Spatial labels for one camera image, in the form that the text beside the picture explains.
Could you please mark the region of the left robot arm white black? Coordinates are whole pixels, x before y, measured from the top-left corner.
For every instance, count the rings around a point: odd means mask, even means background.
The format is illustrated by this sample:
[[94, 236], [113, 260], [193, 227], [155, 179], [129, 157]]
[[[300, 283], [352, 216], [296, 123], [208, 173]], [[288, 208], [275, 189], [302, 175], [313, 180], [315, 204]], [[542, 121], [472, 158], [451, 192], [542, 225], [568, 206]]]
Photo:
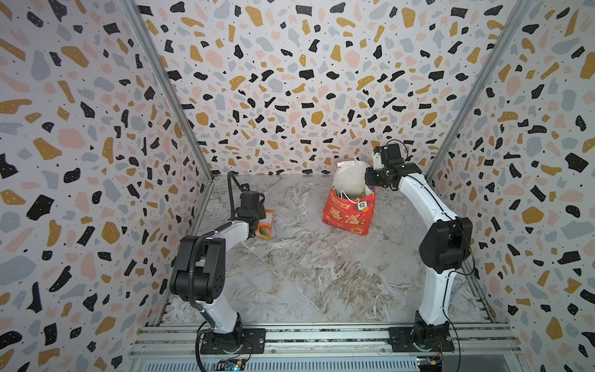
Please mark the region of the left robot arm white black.
[[174, 263], [170, 293], [200, 312], [210, 326], [205, 337], [224, 353], [235, 353], [243, 345], [241, 316], [223, 294], [226, 252], [257, 235], [260, 220], [266, 218], [264, 201], [260, 192], [242, 192], [231, 220], [199, 237], [184, 237]]

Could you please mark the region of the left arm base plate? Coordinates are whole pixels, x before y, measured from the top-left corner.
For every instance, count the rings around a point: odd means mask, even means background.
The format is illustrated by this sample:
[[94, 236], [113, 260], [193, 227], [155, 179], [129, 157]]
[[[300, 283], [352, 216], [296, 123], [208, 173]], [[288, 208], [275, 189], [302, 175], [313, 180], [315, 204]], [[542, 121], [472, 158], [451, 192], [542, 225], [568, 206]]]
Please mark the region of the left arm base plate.
[[267, 331], [265, 328], [249, 328], [241, 333], [208, 332], [202, 339], [201, 355], [219, 354], [263, 354]]

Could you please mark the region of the red paper gift bag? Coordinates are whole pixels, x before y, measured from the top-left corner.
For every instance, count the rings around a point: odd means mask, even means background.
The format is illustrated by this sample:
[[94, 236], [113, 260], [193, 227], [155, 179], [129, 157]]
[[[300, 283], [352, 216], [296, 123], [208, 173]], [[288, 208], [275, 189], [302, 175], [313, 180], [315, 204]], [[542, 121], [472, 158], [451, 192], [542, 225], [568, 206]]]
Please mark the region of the red paper gift bag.
[[365, 237], [370, 229], [375, 207], [375, 187], [365, 182], [368, 164], [359, 160], [343, 161], [323, 209], [323, 223]]

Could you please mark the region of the orange fruit candy packet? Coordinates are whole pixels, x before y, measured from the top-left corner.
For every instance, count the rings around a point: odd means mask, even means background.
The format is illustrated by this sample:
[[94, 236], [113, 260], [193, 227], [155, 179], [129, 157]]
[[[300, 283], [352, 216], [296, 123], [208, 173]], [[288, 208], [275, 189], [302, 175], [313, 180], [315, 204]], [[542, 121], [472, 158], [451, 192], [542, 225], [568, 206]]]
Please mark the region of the orange fruit candy packet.
[[273, 238], [273, 218], [274, 218], [274, 211], [266, 209], [265, 210], [265, 218], [261, 219], [258, 223], [256, 237], [271, 241]]

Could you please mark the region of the aluminium mounting rail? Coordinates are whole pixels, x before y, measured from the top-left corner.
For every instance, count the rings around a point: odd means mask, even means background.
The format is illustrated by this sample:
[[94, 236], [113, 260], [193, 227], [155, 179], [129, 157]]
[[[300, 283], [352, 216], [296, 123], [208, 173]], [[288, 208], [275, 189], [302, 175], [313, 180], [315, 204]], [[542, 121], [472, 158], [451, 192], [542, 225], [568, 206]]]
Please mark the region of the aluminium mounting rail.
[[221, 359], [246, 359], [244, 371], [419, 371], [417, 357], [441, 357], [443, 371], [528, 371], [508, 325], [459, 323], [450, 330], [456, 350], [394, 353], [388, 344], [397, 323], [247, 325], [265, 328], [263, 354], [201, 355], [206, 329], [196, 324], [141, 329], [125, 371], [214, 371]]

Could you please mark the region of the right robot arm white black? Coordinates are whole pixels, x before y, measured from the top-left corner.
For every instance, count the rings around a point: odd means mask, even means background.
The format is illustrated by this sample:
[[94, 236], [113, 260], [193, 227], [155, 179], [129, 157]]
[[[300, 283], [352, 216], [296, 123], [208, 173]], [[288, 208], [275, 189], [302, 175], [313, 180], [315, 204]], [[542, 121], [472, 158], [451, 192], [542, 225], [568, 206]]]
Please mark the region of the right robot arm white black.
[[373, 166], [368, 167], [368, 186], [401, 192], [423, 219], [427, 232], [419, 245], [426, 267], [421, 305], [415, 313], [411, 340], [419, 350], [449, 347], [449, 318], [452, 287], [458, 275], [464, 275], [463, 262], [471, 255], [473, 224], [459, 217], [431, 189], [417, 164], [401, 155], [401, 141], [391, 140], [373, 150]]

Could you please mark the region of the left green circuit board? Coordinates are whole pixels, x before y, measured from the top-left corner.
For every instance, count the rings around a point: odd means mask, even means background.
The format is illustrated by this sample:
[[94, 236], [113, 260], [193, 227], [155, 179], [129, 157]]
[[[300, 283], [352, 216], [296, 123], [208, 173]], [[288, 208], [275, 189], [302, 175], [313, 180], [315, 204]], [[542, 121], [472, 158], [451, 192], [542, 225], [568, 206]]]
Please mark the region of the left green circuit board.
[[246, 359], [221, 359], [214, 364], [214, 371], [244, 371], [246, 364]]

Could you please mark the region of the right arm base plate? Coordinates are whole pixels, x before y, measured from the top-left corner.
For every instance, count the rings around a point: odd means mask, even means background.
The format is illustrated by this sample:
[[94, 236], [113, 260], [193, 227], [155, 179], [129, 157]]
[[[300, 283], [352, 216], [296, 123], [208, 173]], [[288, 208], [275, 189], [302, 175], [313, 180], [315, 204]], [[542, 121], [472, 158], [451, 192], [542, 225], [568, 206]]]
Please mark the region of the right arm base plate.
[[388, 344], [394, 353], [438, 353], [456, 350], [450, 336], [445, 333], [423, 338], [421, 331], [411, 327], [390, 327]]

